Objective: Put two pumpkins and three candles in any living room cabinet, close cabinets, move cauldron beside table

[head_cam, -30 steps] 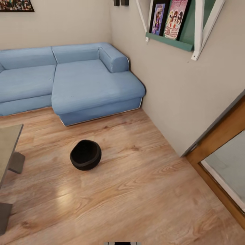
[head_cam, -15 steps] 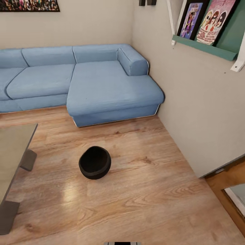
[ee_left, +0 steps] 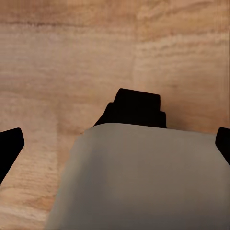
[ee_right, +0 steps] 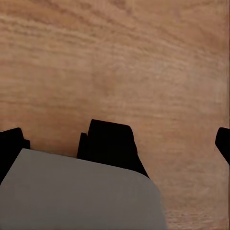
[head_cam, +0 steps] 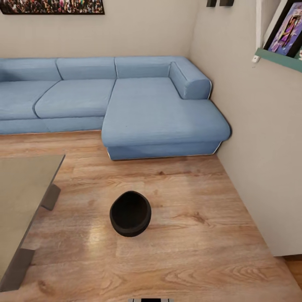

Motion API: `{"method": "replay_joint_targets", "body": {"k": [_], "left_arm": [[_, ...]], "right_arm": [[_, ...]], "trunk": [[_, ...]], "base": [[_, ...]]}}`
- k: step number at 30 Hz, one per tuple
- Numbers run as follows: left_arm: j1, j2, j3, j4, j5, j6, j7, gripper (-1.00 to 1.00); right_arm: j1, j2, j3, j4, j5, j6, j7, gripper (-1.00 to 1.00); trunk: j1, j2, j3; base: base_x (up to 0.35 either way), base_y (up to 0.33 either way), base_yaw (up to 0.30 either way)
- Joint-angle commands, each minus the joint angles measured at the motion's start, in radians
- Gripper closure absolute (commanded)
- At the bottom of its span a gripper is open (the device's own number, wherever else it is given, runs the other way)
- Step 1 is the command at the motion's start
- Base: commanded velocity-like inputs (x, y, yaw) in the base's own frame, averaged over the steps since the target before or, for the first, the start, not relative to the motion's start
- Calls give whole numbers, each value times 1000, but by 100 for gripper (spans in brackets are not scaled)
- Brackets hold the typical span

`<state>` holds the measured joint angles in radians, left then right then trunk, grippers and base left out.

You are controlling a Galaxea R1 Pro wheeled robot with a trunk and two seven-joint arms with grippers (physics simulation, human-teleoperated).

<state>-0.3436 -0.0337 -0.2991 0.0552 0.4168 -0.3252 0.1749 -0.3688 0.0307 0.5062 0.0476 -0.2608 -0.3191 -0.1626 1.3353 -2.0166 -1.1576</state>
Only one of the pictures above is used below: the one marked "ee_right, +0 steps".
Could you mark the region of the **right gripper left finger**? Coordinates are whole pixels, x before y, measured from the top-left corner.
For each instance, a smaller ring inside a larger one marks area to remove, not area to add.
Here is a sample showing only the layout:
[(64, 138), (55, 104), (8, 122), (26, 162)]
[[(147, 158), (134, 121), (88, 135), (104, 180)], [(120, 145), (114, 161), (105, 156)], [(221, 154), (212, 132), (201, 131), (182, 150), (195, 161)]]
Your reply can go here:
[(21, 128), (0, 133), (0, 184), (24, 147)]

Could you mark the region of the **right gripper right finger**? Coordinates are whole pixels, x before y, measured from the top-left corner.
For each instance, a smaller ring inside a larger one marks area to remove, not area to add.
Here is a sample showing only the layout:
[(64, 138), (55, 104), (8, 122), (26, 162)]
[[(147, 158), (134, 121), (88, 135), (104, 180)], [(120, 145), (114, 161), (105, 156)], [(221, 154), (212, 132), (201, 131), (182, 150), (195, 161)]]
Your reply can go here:
[(230, 165), (230, 129), (220, 127), (215, 144)]

